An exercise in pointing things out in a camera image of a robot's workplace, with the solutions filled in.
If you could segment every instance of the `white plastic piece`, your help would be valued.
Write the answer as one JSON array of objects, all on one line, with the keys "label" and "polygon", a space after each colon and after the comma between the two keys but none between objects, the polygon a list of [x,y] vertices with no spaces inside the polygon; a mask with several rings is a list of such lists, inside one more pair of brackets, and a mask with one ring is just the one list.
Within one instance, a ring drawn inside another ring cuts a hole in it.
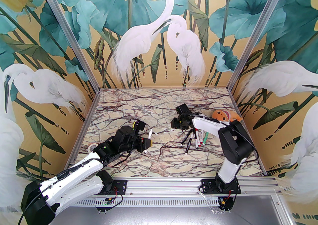
[{"label": "white plastic piece", "polygon": [[241,160],[239,165],[236,165],[234,163],[231,163],[228,159],[225,158],[224,162],[222,164],[222,167],[221,167],[221,169],[218,172],[218,175],[221,178],[221,180],[224,183],[231,182],[234,179],[234,177],[235,177],[237,171],[239,170],[240,166],[245,161],[246,161],[246,158]]},{"label": "white plastic piece", "polygon": [[93,149],[94,149],[95,147],[97,147],[97,146],[98,146],[97,143],[92,143],[92,144],[90,144],[89,147],[87,148],[88,153],[91,153],[91,152],[93,151]]},{"label": "white plastic piece", "polygon": [[226,125],[224,124],[216,123],[216,122],[213,122],[204,118],[200,118],[200,117],[195,117],[194,119],[192,119],[192,123],[196,129],[202,129],[203,131],[211,133],[216,137],[218,137],[218,130],[226,127]]},{"label": "white plastic piece", "polygon": [[99,176],[93,176],[91,179],[76,185],[73,189],[65,192],[58,200],[60,206],[57,208],[55,215],[58,215],[64,209],[74,205],[74,203],[98,194],[103,188],[103,181]]},{"label": "white plastic piece", "polygon": [[[80,162],[78,162],[76,165],[79,165],[83,163],[84,161],[88,159],[100,159],[99,155],[97,153],[90,153],[88,154],[84,159],[82,159]],[[65,194],[69,189],[72,189],[74,186],[76,186],[79,182],[81,182],[83,179],[91,175],[92,173],[95,173],[99,170],[101,170],[104,167],[104,165],[99,162],[98,160],[92,160],[88,164],[84,165],[83,167],[80,167],[75,172],[71,173],[69,176],[64,178],[63,180],[57,182],[57,177],[53,177],[47,181],[44,181],[41,183],[40,191],[43,191],[46,189],[49,185],[53,185],[52,188],[46,190],[43,195],[47,195],[47,203],[51,206],[54,203],[57,202],[57,200],[60,199],[60,197]]]}]

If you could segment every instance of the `metal sheet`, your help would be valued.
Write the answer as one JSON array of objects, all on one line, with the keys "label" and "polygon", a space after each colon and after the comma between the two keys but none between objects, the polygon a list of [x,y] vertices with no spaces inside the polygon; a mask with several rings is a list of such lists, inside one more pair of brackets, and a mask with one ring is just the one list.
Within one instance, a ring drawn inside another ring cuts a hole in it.
[{"label": "metal sheet", "polygon": [[218,208],[114,208],[98,214],[96,208],[67,208],[51,225],[281,225],[270,196],[239,196],[232,211]]}]

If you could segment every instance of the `black mounting bracket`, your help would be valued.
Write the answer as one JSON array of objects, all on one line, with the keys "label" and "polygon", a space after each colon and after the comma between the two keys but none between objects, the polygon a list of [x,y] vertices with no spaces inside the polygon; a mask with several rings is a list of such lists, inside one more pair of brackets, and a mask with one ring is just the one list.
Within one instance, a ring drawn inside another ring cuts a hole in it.
[{"label": "black mounting bracket", "polygon": [[228,195],[231,191],[231,194],[241,194],[241,189],[239,182],[235,177],[230,183],[225,184],[224,182],[220,183],[218,180],[218,175],[215,179],[202,179],[201,186],[199,188],[200,192],[203,194],[224,194]]}]

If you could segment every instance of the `marble tabletop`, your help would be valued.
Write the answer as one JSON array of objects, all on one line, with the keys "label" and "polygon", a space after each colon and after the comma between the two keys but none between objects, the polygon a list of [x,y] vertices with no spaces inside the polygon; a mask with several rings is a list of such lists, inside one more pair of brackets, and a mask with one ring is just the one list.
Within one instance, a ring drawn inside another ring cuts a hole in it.
[{"label": "marble tabletop", "polygon": [[[225,88],[104,89],[76,161],[88,154],[90,144],[105,141],[121,126],[132,126],[139,119],[147,124],[143,131],[144,137],[153,129],[152,147],[146,154],[134,150],[127,161],[107,168],[111,176],[215,176],[224,159],[219,139],[209,134],[206,145],[196,150],[192,143],[188,155],[185,155],[185,145],[180,146],[185,134],[182,130],[170,127],[171,120],[177,117],[176,107],[183,103],[192,112],[201,112],[207,116],[211,116],[216,109],[234,110]],[[238,172],[238,176],[250,175],[263,175],[258,162],[249,162]]]}]

